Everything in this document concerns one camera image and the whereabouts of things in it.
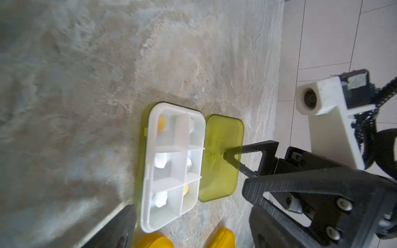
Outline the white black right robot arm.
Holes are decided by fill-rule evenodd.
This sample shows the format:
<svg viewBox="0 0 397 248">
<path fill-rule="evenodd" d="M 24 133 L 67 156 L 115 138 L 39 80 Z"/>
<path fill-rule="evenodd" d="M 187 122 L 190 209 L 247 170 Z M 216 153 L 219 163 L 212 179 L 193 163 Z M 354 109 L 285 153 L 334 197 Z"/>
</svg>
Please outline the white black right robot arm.
<svg viewBox="0 0 397 248">
<path fill-rule="evenodd" d="M 278 159 L 278 143 L 267 141 L 230 148 L 223 158 L 248 177 L 342 165 L 367 170 L 376 164 L 396 179 L 397 131 L 377 128 L 381 107 L 396 93 L 396 80 L 376 88 L 365 70 L 301 85 L 295 104 L 309 120 L 311 151 L 290 147 Z"/>
</svg>

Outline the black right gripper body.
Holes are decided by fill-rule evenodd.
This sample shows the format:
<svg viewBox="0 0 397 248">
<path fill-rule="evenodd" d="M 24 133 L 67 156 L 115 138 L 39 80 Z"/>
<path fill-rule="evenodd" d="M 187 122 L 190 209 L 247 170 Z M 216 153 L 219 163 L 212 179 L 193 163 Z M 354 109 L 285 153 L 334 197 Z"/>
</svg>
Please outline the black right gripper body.
<svg viewBox="0 0 397 248">
<path fill-rule="evenodd" d="M 299 148 L 289 147 L 285 158 L 278 160 L 274 174 L 288 174 L 341 166 L 343 166 L 341 163 L 325 157 Z M 320 200 L 319 195 L 309 193 L 275 192 L 273 197 L 286 211 L 298 214 L 315 214 L 315 209 Z"/>
</svg>

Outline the green pillbox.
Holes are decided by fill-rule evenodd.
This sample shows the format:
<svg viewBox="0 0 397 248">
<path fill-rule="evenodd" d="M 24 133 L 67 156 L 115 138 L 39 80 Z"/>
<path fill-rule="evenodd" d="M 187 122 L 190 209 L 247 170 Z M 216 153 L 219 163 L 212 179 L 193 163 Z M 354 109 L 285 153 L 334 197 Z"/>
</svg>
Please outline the green pillbox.
<svg viewBox="0 0 397 248">
<path fill-rule="evenodd" d="M 245 135 L 242 120 L 168 102 L 141 118 L 136 201 L 139 226 L 158 231 L 194 208 L 232 195 Z"/>
</svg>

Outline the small yellow pillbox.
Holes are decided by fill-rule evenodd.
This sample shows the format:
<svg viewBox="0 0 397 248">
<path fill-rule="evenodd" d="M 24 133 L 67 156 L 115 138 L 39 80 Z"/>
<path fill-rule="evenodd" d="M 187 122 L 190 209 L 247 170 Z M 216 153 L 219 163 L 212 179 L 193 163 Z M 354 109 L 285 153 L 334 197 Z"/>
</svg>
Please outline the small yellow pillbox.
<svg viewBox="0 0 397 248">
<path fill-rule="evenodd" d="M 235 248 L 235 235 L 226 227 L 221 227 L 207 248 Z"/>
</svg>

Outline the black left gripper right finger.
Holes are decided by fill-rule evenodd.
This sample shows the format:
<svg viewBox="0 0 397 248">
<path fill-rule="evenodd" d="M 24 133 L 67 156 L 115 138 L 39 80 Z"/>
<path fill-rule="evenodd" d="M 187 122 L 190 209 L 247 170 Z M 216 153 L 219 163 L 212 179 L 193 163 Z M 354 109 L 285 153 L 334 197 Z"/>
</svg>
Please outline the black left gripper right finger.
<svg viewBox="0 0 397 248">
<path fill-rule="evenodd" d="M 291 193 L 311 220 L 306 227 L 264 193 Z M 374 236 L 397 235 L 395 180 L 348 167 L 259 176 L 245 181 L 257 248 L 367 248 Z"/>
</svg>

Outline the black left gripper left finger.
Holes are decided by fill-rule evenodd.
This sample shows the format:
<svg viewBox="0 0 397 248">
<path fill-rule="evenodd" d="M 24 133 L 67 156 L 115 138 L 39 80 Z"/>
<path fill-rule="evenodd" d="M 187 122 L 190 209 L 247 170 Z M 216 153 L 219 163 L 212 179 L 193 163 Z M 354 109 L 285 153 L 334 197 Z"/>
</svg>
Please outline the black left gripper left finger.
<svg viewBox="0 0 397 248">
<path fill-rule="evenodd" d="M 135 225 L 135 205 L 127 205 L 83 248 L 131 248 Z"/>
</svg>

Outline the pink pillbox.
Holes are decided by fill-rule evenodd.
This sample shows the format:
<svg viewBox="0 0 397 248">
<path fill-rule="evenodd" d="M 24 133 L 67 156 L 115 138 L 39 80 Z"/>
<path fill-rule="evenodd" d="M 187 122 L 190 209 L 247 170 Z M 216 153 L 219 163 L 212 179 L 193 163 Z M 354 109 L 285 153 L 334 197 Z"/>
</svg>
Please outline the pink pillbox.
<svg viewBox="0 0 397 248">
<path fill-rule="evenodd" d="M 173 242 L 163 233 L 157 231 L 146 235 L 135 248 L 175 248 Z"/>
</svg>

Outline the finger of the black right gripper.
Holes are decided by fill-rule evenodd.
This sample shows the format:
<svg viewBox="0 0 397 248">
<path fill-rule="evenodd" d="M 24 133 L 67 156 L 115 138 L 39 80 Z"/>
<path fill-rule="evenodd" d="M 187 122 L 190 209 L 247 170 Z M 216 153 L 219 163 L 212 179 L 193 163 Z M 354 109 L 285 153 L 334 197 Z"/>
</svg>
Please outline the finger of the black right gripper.
<svg viewBox="0 0 397 248">
<path fill-rule="evenodd" d="M 263 141 L 227 149 L 223 159 L 248 178 L 273 175 L 279 142 Z"/>
</svg>

